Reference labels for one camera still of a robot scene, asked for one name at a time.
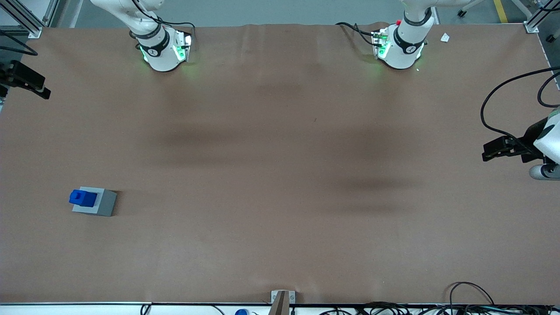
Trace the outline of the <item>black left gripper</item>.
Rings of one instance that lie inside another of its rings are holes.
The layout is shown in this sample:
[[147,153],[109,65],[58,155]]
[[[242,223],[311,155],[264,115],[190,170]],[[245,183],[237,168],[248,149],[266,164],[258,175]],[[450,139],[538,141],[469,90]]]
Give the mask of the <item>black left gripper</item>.
[[484,162],[488,162],[496,158],[519,155],[521,155],[521,161],[523,163],[529,163],[534,160],[544,159],[543,153],[536,148],[534,142],[544,130],[547,121],[548,118],[543,118],[540,121],[532,124],[522,136],[522,142],[524,142],[524,144],[526,144],[526,146],[531,149],[531,152],[529,152],[529,149],[527,149],[527,152],[525,154],[522,154],[522,145],[520,145],[517,140],[508,136],[500,136],[483,145],[482,160]]

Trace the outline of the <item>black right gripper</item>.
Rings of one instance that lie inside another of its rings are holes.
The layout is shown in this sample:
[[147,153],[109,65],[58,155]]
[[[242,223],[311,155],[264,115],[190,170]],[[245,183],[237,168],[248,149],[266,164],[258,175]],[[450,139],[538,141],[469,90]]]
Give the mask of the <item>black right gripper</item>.
[[49,99],[51,91],[45,86],[45,78],[19,60],[0,64],[0,83],[9,87],[27,86],[43,99]]

